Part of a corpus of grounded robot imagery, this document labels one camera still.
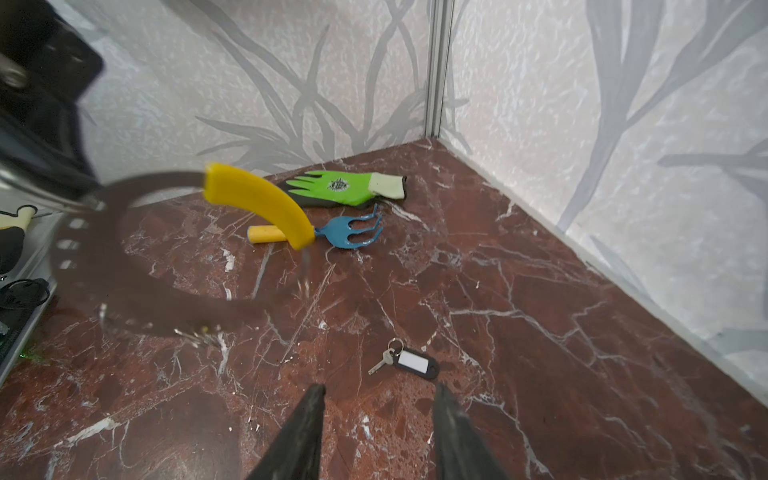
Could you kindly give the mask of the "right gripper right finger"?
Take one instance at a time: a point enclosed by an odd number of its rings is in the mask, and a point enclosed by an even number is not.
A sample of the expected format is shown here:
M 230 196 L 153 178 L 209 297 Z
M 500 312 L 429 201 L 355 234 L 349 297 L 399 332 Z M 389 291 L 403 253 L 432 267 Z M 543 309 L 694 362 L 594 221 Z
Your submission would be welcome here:
M 508 479 L 468 414 L 442 383 L 436 385 L 433 426 L 437 479 Z

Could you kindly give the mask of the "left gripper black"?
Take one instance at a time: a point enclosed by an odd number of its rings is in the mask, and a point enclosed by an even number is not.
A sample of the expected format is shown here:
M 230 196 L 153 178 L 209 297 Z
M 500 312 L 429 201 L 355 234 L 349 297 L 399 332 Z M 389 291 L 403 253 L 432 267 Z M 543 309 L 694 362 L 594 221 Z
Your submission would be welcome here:
M 99 189 L 78 102 L 103 68 L 102 57 L 50 2 L 2 2 L 2 180 L 64 201 Z

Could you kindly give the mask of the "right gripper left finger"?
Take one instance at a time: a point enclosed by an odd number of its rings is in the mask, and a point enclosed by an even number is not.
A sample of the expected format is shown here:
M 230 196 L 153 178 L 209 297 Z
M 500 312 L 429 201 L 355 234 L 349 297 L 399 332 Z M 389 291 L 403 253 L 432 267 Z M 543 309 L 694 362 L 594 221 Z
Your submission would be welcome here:
M 308 387 L 247 480 L 320 477 L 325 392 Z

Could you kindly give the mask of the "small black white key fob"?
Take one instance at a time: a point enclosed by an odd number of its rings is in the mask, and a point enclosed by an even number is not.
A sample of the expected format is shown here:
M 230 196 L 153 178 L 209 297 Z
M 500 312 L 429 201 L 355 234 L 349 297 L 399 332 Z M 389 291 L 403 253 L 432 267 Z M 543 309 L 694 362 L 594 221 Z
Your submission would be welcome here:
M 440 366 L 433 357 L 407 347 L 400 338 L 388 342 L 381 359 L 368 370 L 368 374 L 373 375 L 385 366 L 394 366 L 429 381 L 436 380 L 440 373 Z

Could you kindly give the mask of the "silver keyring band yellow tag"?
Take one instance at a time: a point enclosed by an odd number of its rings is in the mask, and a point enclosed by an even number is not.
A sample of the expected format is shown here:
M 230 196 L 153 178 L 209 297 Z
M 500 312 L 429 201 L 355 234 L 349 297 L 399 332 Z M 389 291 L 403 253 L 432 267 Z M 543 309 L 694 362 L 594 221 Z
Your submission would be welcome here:
M 290 300 L 314 239 L 300 207 L 271 182 L 212 164 L 202 172 L 129 178 L 96 194 L 99 209 L 65 216 L 49 261 L 59 294 L 109 329 L 207 340 L 265 325 Z M 262 285 L 268 258 L 220 221 L 241 209 L 282 230 L 297 252 L 295 279 Z

